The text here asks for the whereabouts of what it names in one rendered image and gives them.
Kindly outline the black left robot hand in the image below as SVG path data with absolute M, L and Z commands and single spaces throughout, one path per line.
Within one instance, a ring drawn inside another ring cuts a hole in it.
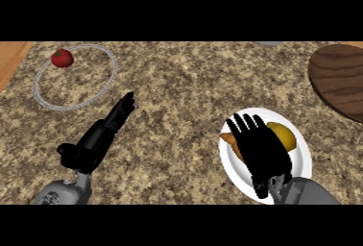
M 115 135 L 122 128 L 126 117 L 134 110 L 132 93 L 128 92 L 103 119 L 98 119 L 76 144 L 57 146 L 63 167 L 90 174 L 104 158 Z

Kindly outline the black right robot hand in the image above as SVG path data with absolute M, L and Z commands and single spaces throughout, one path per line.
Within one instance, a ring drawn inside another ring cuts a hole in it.
M 236 138 L 236 146 L 250 173 L 252 187 L 259 199 L 268 197 L 271 177 L 292 178 L 292 161 L 283 144 L 261 117 L 234 114 L 227 125 Z

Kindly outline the brown croissant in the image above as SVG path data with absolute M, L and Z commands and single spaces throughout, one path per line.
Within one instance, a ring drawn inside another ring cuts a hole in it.
M 234 154 L 239 158 L 239 160 L 243 160 L 239 149 L 237 149 L 237 145 L 236 145 L 236 138 L 234 135 L 231 133 L 221 133 L 219 137 L 222 138 L 222 140 L 230 144 Z

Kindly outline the white plate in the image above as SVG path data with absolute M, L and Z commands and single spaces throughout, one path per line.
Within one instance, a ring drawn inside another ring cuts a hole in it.
M 264 123 L 276 122 L 290 130 L 296 138 L 296 148 L 287 152 L 292 161 L 292 176 L 309 178 L 311 157 L 309 157 L 308 145 L 302 137 L 302 134 L 296 129 L 295 125 L 292 124 L 292 122 L 277 112 L 264 108 L 245 108 L 236 112 L 237 115 L 243 115 L 245 113 L 249 116 L 258 114 Z M 258 198 L 252 187 L 252 180 L 250 180 L 250 174 L 247 168 L 243 162 L 239 160 L 230 144 L 222 139 L 218 140 L 218 152 L 219 152 L 219 159 L 221 159 L 224 171 L 239 191 L 255 202 L 259 202 L 261 204 L 265 205 L 271 205 L 273 204 L 271 196 L 268 196 L 265 199 Z

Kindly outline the clear glass bowl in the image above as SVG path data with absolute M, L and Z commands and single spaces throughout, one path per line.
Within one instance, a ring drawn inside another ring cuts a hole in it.
M 106 92 L 106 90 L 109 89 L 110 85 L 112 85 L 112 82 L 116 78 L 116 72 L 118 72 L 118 60 L 116 60 L 116 56 L 113 54 L 113 52 L 106 48 L 103 47 L 101 45 L 98 44 L 90 44 L 90 43 L 85 43 L 85 44 L 79 44 L 76 46 L 72 46 L 69 48 L 66 48 L 67 51 L 73 51 L 76 49 L 81 49 L 81 48 L 93 48 L 93 49 L 97 49 L 100 50 L 101 52 L 106 53 L 109 59 L 110 59 L 110 62 L 112 62 L 112 73 L 110 73 L 110 77 L 109 77 L 109 80 L 107 80 L 107 83 L 104 85 L 104 87 L 101 88 L 101 90 L 94 94 L 94 96 L 90 98 L 88 101 L 76 104 L 76 105 L 70 105 L 70 106 L 56 106 L 53 104 L 50 104 L 42 96 L 41 96 L 41 93 L 39 93 L 39 79 L 41 79 L 41 75 L 45 71 L 45 68 L 48 67 L 48 65 L 51 64 L 51 59 L 47 59 L 44 64 L 41 65 L 41 68 L 38 69 L 36 71 L 36 74 L 35 74 L 35 77 L 34 77 L 34 81 L 32 81 L 32 86 L 31 86 L 31 92 L 32 92 L 32 96 L 34 96 L 34 99 L 35 101 L 38 102 L 38 104 L 50 111 L 72 111 L 72 110 L 76 110 L 82 107 L 85 107 L 101 95 L 103 93 Z

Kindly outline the yellow lemon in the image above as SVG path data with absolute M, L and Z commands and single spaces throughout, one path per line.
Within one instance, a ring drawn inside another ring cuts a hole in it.
M 292 151 L 296 148 L 296 138 L 292 131 L 284 125 L 276 122 L 268 122 L 267 127 L 274 132 L 286 151 Z

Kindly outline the red tomato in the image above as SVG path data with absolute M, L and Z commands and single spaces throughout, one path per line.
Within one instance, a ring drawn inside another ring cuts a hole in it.
M 54 51 L 53 55 L 51 55 L 51 64 L 56 67 L 67 67 L 70 66 L 73 63 L 73 57 L 72 54 L 67 50 L 59 49 Z

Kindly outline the dark wooden cutting board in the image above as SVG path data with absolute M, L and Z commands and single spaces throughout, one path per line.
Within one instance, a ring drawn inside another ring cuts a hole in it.
M 308 59 L 308 80 L 329 108 L 363 123 L 363 48 L 330 44 Z

